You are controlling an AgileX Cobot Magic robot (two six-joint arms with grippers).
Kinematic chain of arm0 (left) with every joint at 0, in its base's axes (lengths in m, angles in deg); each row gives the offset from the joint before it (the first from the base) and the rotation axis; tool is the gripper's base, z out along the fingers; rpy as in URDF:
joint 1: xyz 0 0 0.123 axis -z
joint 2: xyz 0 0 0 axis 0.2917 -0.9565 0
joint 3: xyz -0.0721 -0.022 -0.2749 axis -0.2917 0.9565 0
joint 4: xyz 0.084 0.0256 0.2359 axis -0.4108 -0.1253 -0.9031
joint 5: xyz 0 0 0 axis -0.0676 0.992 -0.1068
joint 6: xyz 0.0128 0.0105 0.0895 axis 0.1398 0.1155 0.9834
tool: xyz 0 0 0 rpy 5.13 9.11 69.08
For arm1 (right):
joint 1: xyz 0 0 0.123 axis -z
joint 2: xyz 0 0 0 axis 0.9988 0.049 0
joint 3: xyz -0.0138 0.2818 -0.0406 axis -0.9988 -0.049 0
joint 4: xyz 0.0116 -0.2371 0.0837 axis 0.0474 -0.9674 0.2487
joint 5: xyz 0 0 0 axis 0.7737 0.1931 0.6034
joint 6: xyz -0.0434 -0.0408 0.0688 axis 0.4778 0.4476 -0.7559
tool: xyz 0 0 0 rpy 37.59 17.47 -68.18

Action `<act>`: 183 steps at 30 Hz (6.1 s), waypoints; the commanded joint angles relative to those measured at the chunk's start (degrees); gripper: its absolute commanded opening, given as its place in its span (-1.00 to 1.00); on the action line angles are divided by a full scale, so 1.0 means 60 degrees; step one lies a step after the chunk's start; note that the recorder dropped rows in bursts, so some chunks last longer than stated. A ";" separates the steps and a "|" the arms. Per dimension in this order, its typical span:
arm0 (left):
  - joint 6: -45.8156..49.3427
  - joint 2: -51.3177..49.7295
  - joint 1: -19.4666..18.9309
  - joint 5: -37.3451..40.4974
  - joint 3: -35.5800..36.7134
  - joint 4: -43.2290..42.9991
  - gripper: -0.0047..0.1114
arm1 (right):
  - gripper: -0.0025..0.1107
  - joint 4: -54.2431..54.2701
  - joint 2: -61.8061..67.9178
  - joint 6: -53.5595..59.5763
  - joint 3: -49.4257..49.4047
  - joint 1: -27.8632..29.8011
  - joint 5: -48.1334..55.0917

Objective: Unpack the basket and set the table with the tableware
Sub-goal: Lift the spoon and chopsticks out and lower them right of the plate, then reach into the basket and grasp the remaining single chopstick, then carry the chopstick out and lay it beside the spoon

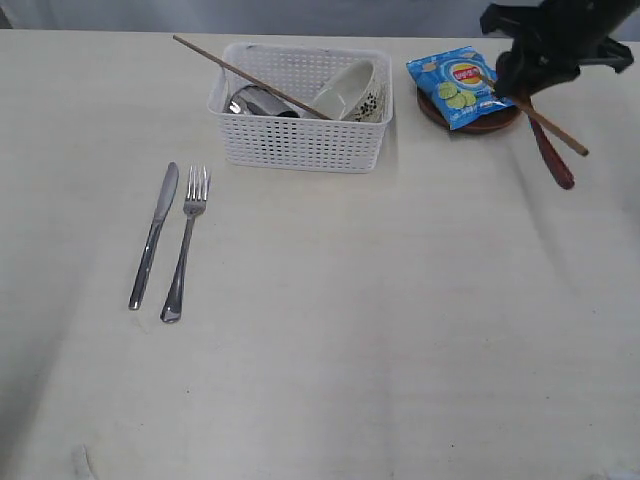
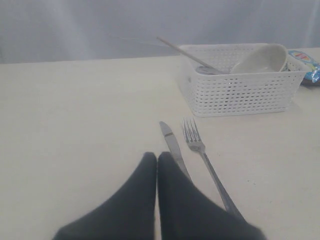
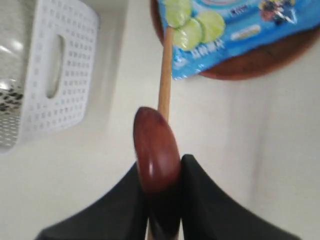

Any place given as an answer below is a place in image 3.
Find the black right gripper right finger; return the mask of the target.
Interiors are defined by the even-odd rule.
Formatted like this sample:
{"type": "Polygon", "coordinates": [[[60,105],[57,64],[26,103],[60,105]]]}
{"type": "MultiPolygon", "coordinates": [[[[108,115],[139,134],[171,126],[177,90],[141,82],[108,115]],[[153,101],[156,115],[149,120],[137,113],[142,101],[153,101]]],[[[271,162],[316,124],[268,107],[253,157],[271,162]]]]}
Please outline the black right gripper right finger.
{"type": "Polygon", "coordinates": [[[181,159],[182,228],[186,240],[298,240],[232,199],[196,158],[181,159]]]}

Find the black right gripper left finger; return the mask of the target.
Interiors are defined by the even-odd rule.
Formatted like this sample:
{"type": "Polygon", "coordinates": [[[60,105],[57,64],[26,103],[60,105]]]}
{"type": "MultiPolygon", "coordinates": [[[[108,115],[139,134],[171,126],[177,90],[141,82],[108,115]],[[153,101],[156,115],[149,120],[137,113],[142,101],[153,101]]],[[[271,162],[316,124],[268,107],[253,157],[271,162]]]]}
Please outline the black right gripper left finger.
{"type": "Polygon", "coordinates": [[[37,240],[143,240],[148,209],[138,168],[133,164],[123,178],[99,200],[80,212],[42,229],[37,240]]]}

